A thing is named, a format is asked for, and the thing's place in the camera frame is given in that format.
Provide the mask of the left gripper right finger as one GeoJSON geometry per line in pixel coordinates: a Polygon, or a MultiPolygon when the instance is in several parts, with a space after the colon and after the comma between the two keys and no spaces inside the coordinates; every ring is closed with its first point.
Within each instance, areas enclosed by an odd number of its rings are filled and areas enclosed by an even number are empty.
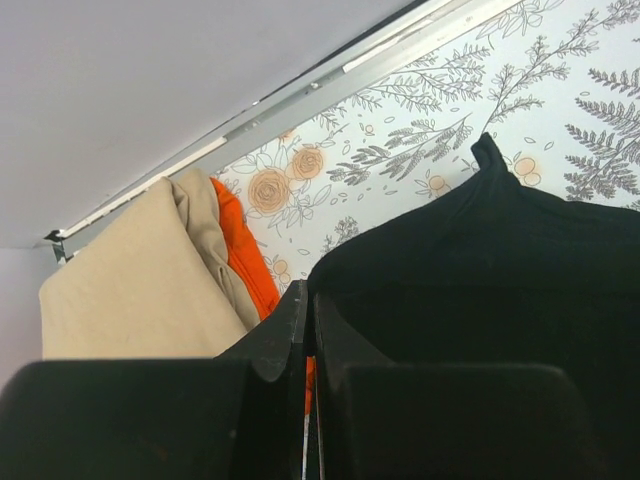
{"type": "Polygon", "coordinates": [[[344,370],[351,365],[389,365],[382,354],[339,312],[333,299],[325,294],[314,298],[317,346],[329,370],[344,370]]]}

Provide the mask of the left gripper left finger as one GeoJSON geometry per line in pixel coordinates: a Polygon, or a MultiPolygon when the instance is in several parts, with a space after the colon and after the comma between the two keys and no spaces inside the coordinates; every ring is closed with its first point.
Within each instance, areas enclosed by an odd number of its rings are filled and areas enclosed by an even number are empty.
{"type": "Polygon", "coordinates": [[[304,382],[307,308],[307,282],[294,280],[275,310],[219,359],[248,361],[257,377],[268,383],[284,378],[304,382]]]}

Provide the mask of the black t-shirt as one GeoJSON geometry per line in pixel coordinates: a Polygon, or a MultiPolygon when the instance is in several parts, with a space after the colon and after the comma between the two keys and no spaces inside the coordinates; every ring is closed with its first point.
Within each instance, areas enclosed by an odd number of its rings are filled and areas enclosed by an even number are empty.
{"type": "Polygon", "coordinates": [[[637,478],[638,213],[523,186],[489,135],[472,152],[309,276],[390,359],[329,370],[317,346],[323,475],[637,478]]]}

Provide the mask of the orange folded t-shirt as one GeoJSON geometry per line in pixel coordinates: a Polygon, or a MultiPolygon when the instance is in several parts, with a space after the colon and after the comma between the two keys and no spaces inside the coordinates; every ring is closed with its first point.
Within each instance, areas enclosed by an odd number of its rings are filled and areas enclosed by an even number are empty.
{"type": "Polygon", "coordinates": [[[240,200],[219,180],[211,177],[219,206],[219,224],[228,251],[228,265],[244,283],[259,318],[264,321],[280,301],[258,243],[244,218],[240,200]]]}

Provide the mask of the beige folded t-shirt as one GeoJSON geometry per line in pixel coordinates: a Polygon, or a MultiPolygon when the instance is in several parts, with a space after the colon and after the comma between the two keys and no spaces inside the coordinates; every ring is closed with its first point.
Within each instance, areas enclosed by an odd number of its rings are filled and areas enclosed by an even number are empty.
{"type": "Polygon", "coordinates": [[[215,357],[260,322],[211,179],[162,178],[46,280],[46,360],[215,357]]]}

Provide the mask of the floral patterned table mat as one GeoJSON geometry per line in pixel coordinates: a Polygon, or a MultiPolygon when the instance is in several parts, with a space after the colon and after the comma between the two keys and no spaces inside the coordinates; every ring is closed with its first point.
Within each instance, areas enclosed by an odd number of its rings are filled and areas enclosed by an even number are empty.
{"type": "Polygon", "coordinates": [[[522,1],[215,173],[278,292],[461,185],[489,134],[524,186],[639,206],[639,5],[522,1]]]}

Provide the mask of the aluminium frame rail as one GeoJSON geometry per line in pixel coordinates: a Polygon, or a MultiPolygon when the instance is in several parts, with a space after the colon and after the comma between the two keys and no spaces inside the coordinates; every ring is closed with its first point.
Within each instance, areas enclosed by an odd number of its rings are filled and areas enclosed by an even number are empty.
{"type": "Polygon", "coordinates": [[[270,93],[39,245],[61,243],[105,220],[162,177],[196,166],[217,170],[421,55],[502,14],[510,1],[425,1],[391,15],[270,93]]]}

